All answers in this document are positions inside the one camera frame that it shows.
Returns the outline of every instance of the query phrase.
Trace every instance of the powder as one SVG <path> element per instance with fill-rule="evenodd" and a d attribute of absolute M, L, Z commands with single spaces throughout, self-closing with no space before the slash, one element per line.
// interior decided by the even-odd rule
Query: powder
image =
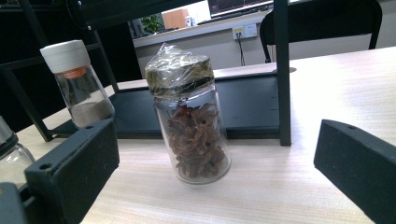
<path fill-rule="evenodd" d="M 89 102 L 86 104 L 75 105 L 70 110 L 73 122 L 83 128 L 101 119 L 110 119 L 113 116 L 114 108 L 108 100 L 101 102 Z"/>

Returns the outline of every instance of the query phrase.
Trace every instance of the spice jar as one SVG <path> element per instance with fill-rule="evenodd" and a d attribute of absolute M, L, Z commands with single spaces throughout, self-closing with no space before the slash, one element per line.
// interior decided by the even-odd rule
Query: spice jar
<path fill-rule="evenodd" d="M 205 184 L 225 175 L 231 157 L 209 58 L 164 44 L 146 77 L 177 177 Z"/>
<path fill-rule="evenodd" d="M 11 182 L 19 188 L 26 183 L 23 171 L 35 158 L 18 141 L 18 136 L 0 116 L 0 182 Z"/>
<path fill-rule="evenodd" d="M 114 116 L 114 107 L 91 66 L 81 40 L 50 45 L 40 50 L 55 75 L 64 102 L 78 128 Z"/>

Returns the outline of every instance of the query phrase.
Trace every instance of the light wood tabletop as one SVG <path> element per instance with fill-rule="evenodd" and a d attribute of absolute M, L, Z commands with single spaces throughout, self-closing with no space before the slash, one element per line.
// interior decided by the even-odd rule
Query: light wood tabletop
<path fill-rule="evenodd" d="M 295 60 L 290 67 L 295 68 L 291 147 L 281 147 L 278 139 L 229 140 L 229 172 L 197 186 L 177 179 L 163 140 L 118 140 L 120 167 L 83 223 L 371 223 L 313 159 L 322 119 L 357 126 L 396 145 L 396 48 Z M 269 63 L 215 74 L 275 68 Z M 120 84 L 145 85 L 145 80 Z M 68 119 L 63 110 L 45 122 L 53 128 Z M 64 140 L 46 143 L 34 126 L 18 137 L 36 159 Z"/>

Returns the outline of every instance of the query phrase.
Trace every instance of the glass jar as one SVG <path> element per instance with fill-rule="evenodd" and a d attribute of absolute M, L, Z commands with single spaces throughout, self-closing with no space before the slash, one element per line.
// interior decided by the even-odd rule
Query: glass jar
<path fill-rule="evenodd" d="M 40 50 L 55 75 L 64 102 L 78 128 L 114 116 L 114 107 L 91 66 L 81 40 L 47 46 Z"/>
<path fill-rule="evenodd" d="M 20 188 L 26 183 L 24 170 L 35 158 L 18 141 L 18 136 L 0 116 L 0 182 L 11 182 Z"/>
<path fill-rule="evenodd" d="M 214 84 L 189 98 L 155 98 L 154 105 L 178 178 L 206 184 L 227 173 L 231 157 Z"/>

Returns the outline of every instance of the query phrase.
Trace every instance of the office chair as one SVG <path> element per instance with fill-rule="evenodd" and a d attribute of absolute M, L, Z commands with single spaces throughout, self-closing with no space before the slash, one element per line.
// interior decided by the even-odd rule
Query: office chair
<path fill-rule="evenodd" d="M 375 49 L 382 22 L 377 0 L 305 0 L 289 4 L 289 43 L 371 34 L 369 49 Z M 265 62 L 270 63 L 268 45 L 274 45 L 274 11 L 260 26 Z"/>

